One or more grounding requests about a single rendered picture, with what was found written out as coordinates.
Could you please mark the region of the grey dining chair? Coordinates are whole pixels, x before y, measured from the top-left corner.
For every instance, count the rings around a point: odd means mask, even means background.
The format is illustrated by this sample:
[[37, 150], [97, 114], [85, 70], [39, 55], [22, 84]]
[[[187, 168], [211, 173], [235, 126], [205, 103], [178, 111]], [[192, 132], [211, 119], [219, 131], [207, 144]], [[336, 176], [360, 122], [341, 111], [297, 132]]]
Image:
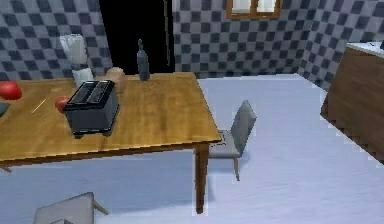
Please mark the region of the grey dining chair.
[[95, 224], [95, 211], [109, 212], [86, 192], [36, 210], [33, 224]]
[[229, 130], [220, 130], [221, 141], [209, 146], [210, 159], [231, 159], [236, 180], [240, 180], [239, 162], [247, 145], [257, 116], [248, 100], [244, 100], [236, 112]]

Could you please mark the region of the tan round bread loaf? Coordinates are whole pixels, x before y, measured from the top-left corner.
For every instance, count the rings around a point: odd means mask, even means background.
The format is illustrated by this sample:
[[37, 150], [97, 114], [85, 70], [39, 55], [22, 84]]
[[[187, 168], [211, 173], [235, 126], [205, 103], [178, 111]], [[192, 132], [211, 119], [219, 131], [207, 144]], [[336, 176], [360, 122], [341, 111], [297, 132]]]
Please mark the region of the tan round bread loaf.
[[121, 68], [113, 67], [109, 69], [105, 75], [105, 78], [115, 83], [116, 92], [121, 94], [126, 87], [125, 73]]

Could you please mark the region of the wooden dining table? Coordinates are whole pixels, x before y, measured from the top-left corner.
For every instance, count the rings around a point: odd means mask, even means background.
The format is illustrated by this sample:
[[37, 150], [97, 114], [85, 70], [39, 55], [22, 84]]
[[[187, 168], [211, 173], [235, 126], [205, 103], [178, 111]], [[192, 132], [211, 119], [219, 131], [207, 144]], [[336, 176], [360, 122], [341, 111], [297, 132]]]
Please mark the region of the wooden dining table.
[[196, 212], [201, 214], [209, 145], [221, 137], [195, 75], [177, 72], [154, 74], [148, 81], [136, 75], [125, 79], [112, 135], [81, 139], [72, 136], [65, 117], [54, 107], [57, 97], [75, 92], [72, 80], [20, 81], [23, 97], [0, 118], [0, 168], [193, 148]]

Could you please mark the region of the brown wooden counter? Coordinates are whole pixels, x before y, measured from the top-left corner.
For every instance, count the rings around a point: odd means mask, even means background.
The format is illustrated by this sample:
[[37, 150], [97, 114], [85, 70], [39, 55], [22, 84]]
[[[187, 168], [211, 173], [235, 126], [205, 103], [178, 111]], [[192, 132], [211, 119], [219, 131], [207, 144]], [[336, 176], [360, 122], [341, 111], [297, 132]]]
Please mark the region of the brown wooden counter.
[[320, 115], [384, 165], [384, 50], [347, 43]]

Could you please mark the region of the wooden framed window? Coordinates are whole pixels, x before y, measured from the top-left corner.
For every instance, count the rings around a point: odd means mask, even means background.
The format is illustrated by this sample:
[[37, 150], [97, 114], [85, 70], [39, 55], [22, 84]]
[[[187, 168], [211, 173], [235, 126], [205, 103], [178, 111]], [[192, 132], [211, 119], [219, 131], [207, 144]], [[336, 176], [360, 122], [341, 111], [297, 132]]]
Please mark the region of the wooden framed window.
[[228, 19], [278, 18], [283, 0], [227, 0]]

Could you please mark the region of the black toaster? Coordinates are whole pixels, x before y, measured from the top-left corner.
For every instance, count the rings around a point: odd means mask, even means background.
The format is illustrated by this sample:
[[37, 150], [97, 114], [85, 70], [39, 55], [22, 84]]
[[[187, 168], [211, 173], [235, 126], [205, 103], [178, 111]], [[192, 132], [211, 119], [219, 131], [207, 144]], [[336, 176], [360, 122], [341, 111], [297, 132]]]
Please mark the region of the black toaster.
[[110, 136], [119, 113], [115, 83], [111, 80], [85, 81], [63, 108], [73, 136]]

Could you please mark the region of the thin pale knife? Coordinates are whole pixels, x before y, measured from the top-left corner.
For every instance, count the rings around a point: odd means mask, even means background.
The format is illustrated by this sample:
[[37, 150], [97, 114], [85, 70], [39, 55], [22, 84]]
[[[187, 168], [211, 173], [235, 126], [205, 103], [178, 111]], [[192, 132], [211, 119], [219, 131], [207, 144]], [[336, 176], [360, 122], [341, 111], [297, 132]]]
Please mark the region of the thin pale knife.
[[47, 99], [42, 100], [32, 111], [31, 114], [35, 113], [45, 102]]

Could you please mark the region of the grey glass bottle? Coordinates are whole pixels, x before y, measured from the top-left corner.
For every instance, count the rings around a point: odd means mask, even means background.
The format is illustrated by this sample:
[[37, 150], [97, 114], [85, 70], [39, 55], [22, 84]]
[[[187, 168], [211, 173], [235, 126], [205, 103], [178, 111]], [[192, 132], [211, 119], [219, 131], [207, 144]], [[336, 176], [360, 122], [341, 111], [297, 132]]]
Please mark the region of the grey glass bottle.
[[150, 78], [149, 62], [141, 39], [138, 40], [137, 65], [140, 80], [147, 81]]

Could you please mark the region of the red apple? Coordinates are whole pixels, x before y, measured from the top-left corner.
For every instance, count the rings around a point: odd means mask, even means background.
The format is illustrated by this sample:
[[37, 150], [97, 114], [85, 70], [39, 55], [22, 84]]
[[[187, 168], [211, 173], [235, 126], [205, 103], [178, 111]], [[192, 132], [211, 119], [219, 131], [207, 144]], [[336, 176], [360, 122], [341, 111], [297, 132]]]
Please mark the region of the red apple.
[[68, 98], [68, 97], [59, 97], [59, 98], [55, 101], [55, 107], [56, 107], [56, 109], [57, 109], [60, 113], [64, 113], [64, 107], [65, 107], [65, 105], [67, 104], [68, 101], [69, 101], [69, 98]]

